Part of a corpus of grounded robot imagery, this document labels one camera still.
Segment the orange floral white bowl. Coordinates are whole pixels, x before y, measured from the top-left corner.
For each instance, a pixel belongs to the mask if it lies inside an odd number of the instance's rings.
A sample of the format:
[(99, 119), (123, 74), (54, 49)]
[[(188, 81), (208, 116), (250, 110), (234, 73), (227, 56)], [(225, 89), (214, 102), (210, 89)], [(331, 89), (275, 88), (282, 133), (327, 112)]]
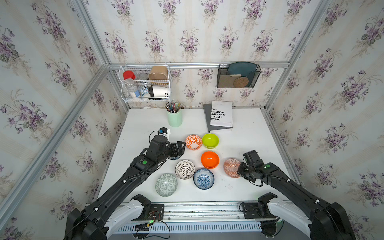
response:
[(198, 135), (190, 135), (186, 138), (186, 146), (189, 150), (198, 150), (203, 145), (203, 140)]

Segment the red patterned bowl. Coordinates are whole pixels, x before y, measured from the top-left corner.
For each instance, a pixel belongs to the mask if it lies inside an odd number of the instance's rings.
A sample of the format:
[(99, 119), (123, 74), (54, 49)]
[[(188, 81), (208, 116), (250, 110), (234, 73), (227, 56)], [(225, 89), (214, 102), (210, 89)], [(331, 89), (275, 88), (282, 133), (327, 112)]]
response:
[(238, 169), (241, 165), (241, 162), (237, 159), (230, 158), (225, 160), (223, 169), (225, 173), (231, 178), (240, 178), (241, 176), (238, 174)]

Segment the brown white patterned bowl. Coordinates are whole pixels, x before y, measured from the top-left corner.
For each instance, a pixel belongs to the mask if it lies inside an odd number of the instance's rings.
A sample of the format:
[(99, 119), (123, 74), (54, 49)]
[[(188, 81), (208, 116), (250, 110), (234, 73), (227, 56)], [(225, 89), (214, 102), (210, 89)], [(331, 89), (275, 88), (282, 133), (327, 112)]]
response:
[(175, 173), (181, 180), (188, 180), (193, 177), (196, 167), (193, 162), (189, 160), (181, 160), (176, 164)]

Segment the lime green bowl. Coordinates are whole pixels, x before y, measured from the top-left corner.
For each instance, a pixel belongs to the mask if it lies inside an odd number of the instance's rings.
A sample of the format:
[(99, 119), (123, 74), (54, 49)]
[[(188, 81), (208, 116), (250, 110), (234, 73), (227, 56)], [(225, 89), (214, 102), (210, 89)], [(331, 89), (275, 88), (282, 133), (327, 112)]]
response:
[(212, 133), (205, 134), (202, 138), (202, 141), (203, 141), (203, 145), (207, 149), (214, 149), (220, 143), (219, 137), (215, 134), (212, 134)]

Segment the plain orange bowl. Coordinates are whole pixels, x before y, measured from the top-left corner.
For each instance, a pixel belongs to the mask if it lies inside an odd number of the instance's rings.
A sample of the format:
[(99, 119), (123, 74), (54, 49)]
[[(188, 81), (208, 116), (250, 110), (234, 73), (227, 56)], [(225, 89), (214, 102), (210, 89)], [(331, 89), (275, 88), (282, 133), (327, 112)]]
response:
[(219, 165), (220, 158), (215, 152), (207, 151), (202, 154), (201, 163), (206, 169), (214, 169)]

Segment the dark rimmed blue floral bowl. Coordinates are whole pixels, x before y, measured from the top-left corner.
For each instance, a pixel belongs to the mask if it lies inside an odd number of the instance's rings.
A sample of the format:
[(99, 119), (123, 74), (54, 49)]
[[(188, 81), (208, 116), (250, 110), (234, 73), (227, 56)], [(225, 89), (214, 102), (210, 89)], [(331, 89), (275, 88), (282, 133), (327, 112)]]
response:
[(175, 157), (168, 157), (169, 160), (178, 160), (180, 159), (182, 156), (175, 156)]

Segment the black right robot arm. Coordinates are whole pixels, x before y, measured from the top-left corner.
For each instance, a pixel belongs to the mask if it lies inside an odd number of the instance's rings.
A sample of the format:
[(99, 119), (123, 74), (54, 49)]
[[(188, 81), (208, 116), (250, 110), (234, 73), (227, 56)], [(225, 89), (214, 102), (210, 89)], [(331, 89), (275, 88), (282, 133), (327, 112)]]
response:
[(292, 206), (279, 203), (278, 196), (267, 193), (258, 198), (253, 206), (240, 205), (248, 217), (281, 218), (296, 227), (311, 240), (356, 239), (346, 210), (338, 203), (328, 203), (302, 188), (272, 163), (241, 163), (238, 175), (250, 183), (260, 180), (262, 184), (276, 189), (291, 202)]

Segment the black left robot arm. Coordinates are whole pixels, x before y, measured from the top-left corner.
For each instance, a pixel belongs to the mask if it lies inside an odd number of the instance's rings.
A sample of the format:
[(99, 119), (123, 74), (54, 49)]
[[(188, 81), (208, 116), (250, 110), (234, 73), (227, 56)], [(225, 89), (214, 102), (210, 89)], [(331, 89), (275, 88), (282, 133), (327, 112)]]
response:
[(184, 142), (170, 143), (163, 135), (154, 136), (149, 147), (133, 159), (125, 173), (101, 197), (83, 210), (74, 209), (69, 213), (64, 238), (107, 240), (119, 228), (137, 219), (151, 202), (143, 195), (136, 195), (126, 207), (121, 207), (121, 203), (168, 158), (182, 156), (185, 148)]

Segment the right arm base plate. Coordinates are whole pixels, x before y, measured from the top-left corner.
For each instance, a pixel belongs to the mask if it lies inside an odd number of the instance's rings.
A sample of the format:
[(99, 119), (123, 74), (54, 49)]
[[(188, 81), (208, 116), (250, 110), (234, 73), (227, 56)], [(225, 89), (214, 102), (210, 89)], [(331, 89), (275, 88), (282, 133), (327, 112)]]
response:
[(266, 205), (259, 202), (242, 202), (239, 205), (239, 210), (244, 214), (245, 219), (265, 219), (270, 217)]

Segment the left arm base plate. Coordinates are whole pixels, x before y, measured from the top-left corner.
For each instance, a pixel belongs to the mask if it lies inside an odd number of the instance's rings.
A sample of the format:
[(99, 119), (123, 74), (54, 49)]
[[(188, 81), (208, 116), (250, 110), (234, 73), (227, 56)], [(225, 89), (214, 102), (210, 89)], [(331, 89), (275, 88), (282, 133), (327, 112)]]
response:
[(151, 204), (149, 207), (144, 207), (141, 215), (134, 219), (134, 221), (163, 220), (164, 208), (164, 204)]

